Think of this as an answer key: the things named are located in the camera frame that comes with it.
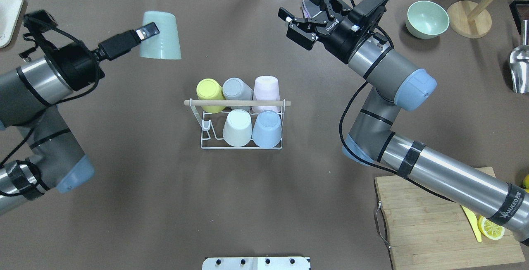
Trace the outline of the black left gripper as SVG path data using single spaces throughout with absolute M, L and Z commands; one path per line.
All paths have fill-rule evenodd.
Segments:
M 132 48 L 160 33 L 154 22 L 148 23 L 138 29 L 129 29 L 117 34 L 98 44 L 98 60 L 112 61 L 128 53 Z M 104 77 L 99 64 L 77 43 L 70 43 L 52 52 L 58 72 L 65 82 L 74 91 L 87 87 L 96 80 Z

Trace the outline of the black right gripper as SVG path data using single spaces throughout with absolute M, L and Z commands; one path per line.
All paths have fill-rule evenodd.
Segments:
M 350 57 L 374 31 L 386 11 L 386 0 L 362 0 L 350 6 L 343 0 L 309 0 L 319 6 L 320 12 L 313 18 L 296 18 L 280 7 L 278 17 L 286 22 L 287 38 L 306 50 L 312 50 L 315 42 L 347 64 Z

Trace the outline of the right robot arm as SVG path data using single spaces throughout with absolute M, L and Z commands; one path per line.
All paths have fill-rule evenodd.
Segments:
M 278 17 L 286 36 L 306 50 L 316 42 L 363 79 L 372 89 L 351 129 L 338 130 L 343 151 L 354 161 L 391 172 L 444 200 L 461 204 L 510 230 L 528 245 L 528 193 L 484 174 L 425 143 L 393 130 L 401 110 L 419 108 L 436 89 L 436 80 L 395 50 L 379 21 L 389 0 L 307 0 L 317 8 L 296 17 L 281 7 Z

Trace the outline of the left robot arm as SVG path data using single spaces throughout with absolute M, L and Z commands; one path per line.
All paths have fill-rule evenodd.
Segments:
M 101 61 L 116 59 L 160 33 L 151 22 L 91 51 L 53 22 L 26 17 L 24 25 L 45 55 L 1 76 L 1 129 L 17 127 L 24 137 L 1 161 L 1 214 L 52 189 L 69 192 L 94 176 L 58 104 L 86 86 L 95 89 L 104 76 Z

